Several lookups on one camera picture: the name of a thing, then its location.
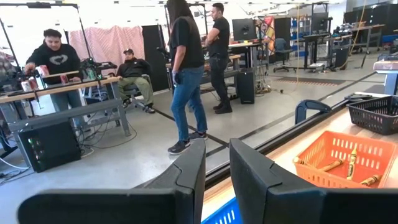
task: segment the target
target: baseball cap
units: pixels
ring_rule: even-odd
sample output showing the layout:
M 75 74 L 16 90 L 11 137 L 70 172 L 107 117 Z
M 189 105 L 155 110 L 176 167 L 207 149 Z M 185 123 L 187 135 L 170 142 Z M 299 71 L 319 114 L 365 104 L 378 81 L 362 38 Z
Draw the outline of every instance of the baseball cap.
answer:
M 130 53 L 130 54 L 134 54 L 134 51 L 132 51 L 132 49 L 126 49 L 123 53 L 124 54 L 126 54 L 126 53 Z

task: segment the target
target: black pants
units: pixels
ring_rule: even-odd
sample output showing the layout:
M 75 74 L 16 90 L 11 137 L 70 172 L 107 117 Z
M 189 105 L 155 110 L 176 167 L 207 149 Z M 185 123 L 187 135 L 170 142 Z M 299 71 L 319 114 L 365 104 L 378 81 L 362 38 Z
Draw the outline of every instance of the black pants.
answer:
M 224 70 L 228 64 L 228 58 L 219 57 L 215 55 L 210 57 L 210 72 L 211 72 L 211 85 L 216 90 L 218 96 L 220 97 L 221 104 L 224 107 L 230 108 L 228 92 L 226 91 L 226 85 L 224 80 Z

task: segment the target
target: yellow crayon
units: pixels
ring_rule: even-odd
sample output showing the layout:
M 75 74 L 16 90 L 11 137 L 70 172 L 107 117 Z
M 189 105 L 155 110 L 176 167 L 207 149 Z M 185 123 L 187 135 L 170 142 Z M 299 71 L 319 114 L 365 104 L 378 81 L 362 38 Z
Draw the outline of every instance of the yellow crayon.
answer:
M 344 163 L 344 162 L 343 162 L 341 159 L 338 159 L 338 160 L 336 160 L 335 162 L 332 162 L 331 164 L 326 165 L 326 166 L 320 168 L 319 170 L 320 170 L 320 171 L 323 171 L 323 172 L 326 172 L 326 171 L 329 171 L 329 170 L 331 170 L 331 169 L 333 169 L 333 168 L 335 168 L 335 167 L 338 167 L 338 166 L 342 165 L 343 163 Z
M 380 180 L 381 175 L 374 175 L 372 177 L 369 177 L 368 179 L 364 180 L 361 182 L 361 184 L 365 185 L 365 186 L 370 186 L 374 183 L 376 183 L 378 180 Z
M 298 158 L 298 157 L 295 157 L 295 158 L 293 159 L 293 162 L 294 162 L 294 163 L 297 163 L 297 164 L 302 164 L 302 165 L 306 165 L 306 166 L 311 166 L 311 165 L 308 165 L 306 162 L 304 162 L 304 160 L 302 160 L 302 159 L 300 159 L 300 158 Z
M 353 179 L 354 169 L 355 169 L 355 161 L 356 161 L 356 146 L 355 146 L 354 150 L 351 152 L 351 156 L 349 157 L 347 180 Z

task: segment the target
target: hoodie logo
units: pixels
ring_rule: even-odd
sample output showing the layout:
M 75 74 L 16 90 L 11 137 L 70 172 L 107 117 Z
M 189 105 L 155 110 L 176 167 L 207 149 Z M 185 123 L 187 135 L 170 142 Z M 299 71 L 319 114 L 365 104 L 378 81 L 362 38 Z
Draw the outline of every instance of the hoodie logo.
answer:
M 63 62 L 66 62 L 68 60 L 68 56 L 66 55 L 57 55 L 50 57 L 50 62 L 53 63 L 54 65 L 60 65 Z

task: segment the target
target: hand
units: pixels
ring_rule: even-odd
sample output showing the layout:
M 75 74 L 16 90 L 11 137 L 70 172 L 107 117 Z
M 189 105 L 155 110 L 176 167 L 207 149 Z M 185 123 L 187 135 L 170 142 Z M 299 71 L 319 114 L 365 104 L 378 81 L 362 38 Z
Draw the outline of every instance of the hand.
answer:
M 32 63 L 32 62 L 27 63 L 27 64 L 25 65 L 25 67 L 24 67 L 24 72 L 25 72 L 25 74 L 27 74 L 27 73 L 29 73 L 30 71 L 35 70 L 35 68 L 36 68 L 35 63 Z
M 69 81 L 71 81 L 71 82 L 81 82 L 81 78 L 73 77 L 73 78 L 70 78 Z
M 178 71 L 173 71 L 173 85 L 177 86 L 178 84 L 180 84 L 180 79 L 178 77 Z

